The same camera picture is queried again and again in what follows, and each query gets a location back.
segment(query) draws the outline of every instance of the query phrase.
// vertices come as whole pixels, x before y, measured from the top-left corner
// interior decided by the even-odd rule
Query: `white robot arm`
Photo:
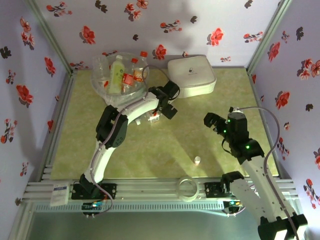
[[[95,129],[96,147],[91,164],[79,180],[79,191],[83,195],[94,198],[100,194],[100,190],[94,183],[100,183],[103,180],[112,153],[126,138],[128,124],[152,110],[161,112],[168,119],[173,118],[177,110],[170,103],[176,98],[179,91],[178,85],[169,80],[165,86],[149,88],[147,95],[123,109],[117,109],[112,105],[104,109]]]
[[[138,102],[137,104],[134,104],[128,109],[124,109],[124,111],[122,112],[122,115],[125,115],[127,117],[126,124],[129,125],[132,121],[140,117],[142,114],[157,109],[158,105],[159,105],[159,99],[157,99],[157,96],[154,95],[153,93],[149,93],[143,101]],[[101,140],[96,141],[94,152],[97,151],[101,143],[102,143]],[[96,183],[99,183],[103,180],[106,166],[109,162],[111,154],[114,152],[115,149],[116,147],[111,146],[109,148],[106,148],[106,146],[104,145],[102,147],[102,150],[99,152],[92,169],[93,177]],[[91,178],[91,164],[85,171],[84,176],[90,183],[93,183],[93,180]]]
[[[270,170],[266,167],[264,152],[259,143],[249,138],[247,119],[241,111],[230,109],[227,120],[214,113],[204,118],[207,127],[214,125],[214,131],[229,143],[233,157],[249,174],[258,195],[251,189],[243,175],[238,171],[222,175],[221,191],[232,193],[253,215],[258,225],[261,240],[294,239],[295,233],[288,219],[293,222],[300,238],[303,236],[307,219],[297,215],[277,186]]]

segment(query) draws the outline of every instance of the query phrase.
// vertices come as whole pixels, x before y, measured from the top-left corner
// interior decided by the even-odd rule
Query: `floral wallpaper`
[[[279,120],[277,159],[295,183],[312,240],[320,239],[319,8],[320,2],[292,1],[252,75],[261,105]],[[275,139],[276,124],[265,118]]]
[[[93,56],[114,51],[148,52],[147,62],[160,67],[194,55],[206,55],[212,66],[247,66],[279,3],[34,1],[74,69],[91,68]]]
[[[50,13],[67,15],[63,8]],[[66,70],[22,0],[6,1],[0,22],[0,239],[6,240],[27,182],[38,173]]]

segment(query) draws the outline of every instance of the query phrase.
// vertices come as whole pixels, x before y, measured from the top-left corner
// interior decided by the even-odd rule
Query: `wire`
[[[143,79],[143,81],[145,81],[145,78],[144,78],[145,69],[148,68],[148,67],[153,67],[153,68],[159,69],[159,70],[166,76],[166,78],[167,78],[169,81],[172,82],[172,80],[170,79],[170,77],[168,76],[168,74],[167,74],[165,71],[163,71],[161,68],[157,67],[156,65],[147,65],[147,66],[145,66],[145,67],[142,69],[142,73],[141,73],[141,74],[142,74],[142,79]],[[175,97],[170,97],[170,98],[168,98],[168,99],[169,99],[170,101],[173,101],[173,100],[175,100],[179,95],[180,95],[180,87],[179,87],[179,89],[178,89],[177,95],[176,95]]]
[[[148,92],[148,84],[147,84],[147,81],[146,81],[144,72],[145,72],[146,68],[149,68],[149,67],[154,67],[154,68],[159,69],[159,70],[170,80],[170,78],[168,77],[168,75],[167,75],[161,68],[159,68],[159,67],[157,67],[157,66],[155,66],[155,65],[146,65],[145,67],[143,67],[141,73],[142,73],[143,83],[145,84],[145,87],[146,87],[146,93],[145,93],[145,95],[144,95],[141,99],[139,99],[139,100],[137,100],[137,101],[129,104],[128,106],[124,107],[124,108],[118,113],[118,115],[115,117],[113,126],[112,126],[112,128],[111,128],[111,131],[110,131],[108,137],[107,137],[101,144],[99,144],[97,150],[95,151],[95,153],[94,153],[94,155],[93,155],[93,157],[92,157],[92,160],[91,160],[91,164],[90,164],[90,177],[91,177],[91,179],[92,179],[92,183],[93,183],[98,189],[100,189],[105,195],[107,195],[107,196],[110,198],[110,201],[111,201],[111,205],[110,205],[106,210],[104,210],[104,211],[102,211],[102,212],[99,212],[99,213],[96,214],[96,215],[101,215],[101,214],[104,214],[104,213],[110,211],[110,210],[112,209],[113,205],[114,205],[114,200],[113,200],[112,196],[111,196],[106,190],[104,190],[101,186],[99,186],[99,185],[96,183],[96,181],[95,181],[93,169],[94,169],[94,165],[95,165],[95,163],[96,163],[96,159],[97,159],[97,157],[98,157],[99,152],[102,150],[102,147],[110,140],[112,134],[114,133],[114,131],[115,131],[115,129],[116,129],[116,126],[117,126],[117,123],[118,123],[118,120],[119,120],[121,114],[122,114],[126,109],[130,108],[131,106],[133,106],[133,105],[135,105],[135,104],[137,104],[137,103],[143,102],[143,101],[146,99],[146,97],[148,96],[148,93],[149,93],[149,92]]]
[[[273,147],[270,149],[270,151],[266,154],[266,156],[265,156],[265,158],[264,158],[263,171],[264,171],[264,174],[265,174],[265,177],[266,177],[267,181],[269,182],[270,187],[272,188],[272,190],[273,190],[276,198],[278,199],[278,201],[279,201],[279,203],[280,203],[280,205],[281,205],[281,207],[282,207],[285,215],[286,215],[287,218],[288,218],[288,221],[289,221],[289,223],[290,223],[290,225],[291,225],[291,227],[292,227],[292,230],[293,230],[293,233],[294,233],[294,235],[295,235],[295,237],[296,237],[296,240],[299,240],[299,236],[298,236],[298,233],[297,233],[296,226],[295,226],[295,224],[294,224],[294,222],[293,222],[290,214],[288,213],[288,210],[286,209],[286,206],[285,206],[283,200],[282,200],[281,197],[279,196],[279,194],[278,194],[275,186],[273,185],[273,183],[272,183],[272,181],[271,181],[271,178],[270,178],[270,176],[269,176],[269,174],[268,174],[268,168],[267,168],[267,167],[268,167],[268,158],[269,158],[269,156],[271,155],[271,153],[276,149],[277,143],[279,142],[279,138],[280,138],[280,124],[279,124],[279,121],[278,121],[277,117],[276,117],[270,110],[268,110],[268,109],[266,109],[266,108],[264,108],[264,107],[248,106],[248,107],[239,108],[238,110],[241,111],[241,110],[246,110],[246,109],[260,109],[260,110],[264,110],[264,111],[268,112],[268,113],[274,118],[274,120],[275,120],[275,122],[276,122],[276,126],[277,126],[277,136],[276,136],[276,140],[275,140],[275,143],[274,143]]]
[[[222,140],[221,147],[222,147],[222,149],[223,149],[225,152],[227,152],[228,154],[231,154],[230,151],[228,151],[227,149],[224,148],[225,141],[226,141],[226,139],[224,138],[224,139]]]

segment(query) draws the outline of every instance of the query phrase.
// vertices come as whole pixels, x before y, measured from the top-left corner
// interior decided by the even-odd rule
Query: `clear tape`
[[[180,189],[180,186],[182,183],[184,182],[191,182],[195,185],[196,187],[196,190],[195,190],[195,194],[192,195],[192,196],[185,196],[181,193],[181,189]],[[196,198],[198,197],[199,195],[199,192],[200,192],[200,188],[199,188],[199,184],[190,176],[184,176],[184,177],[181,177],[179,179],[179,181],[176,183],[176,193],[178,194],[178,197],[184,201],[184,202],[192,202],[194,200],[196,200]]]

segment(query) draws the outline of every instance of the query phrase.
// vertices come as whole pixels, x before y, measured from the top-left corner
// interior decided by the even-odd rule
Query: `red and white label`
[[[131,74],[125,73],[125,74],[123,74],[123,77],[122,77],[122,83],[133,86],[134,85],[134,77]]]

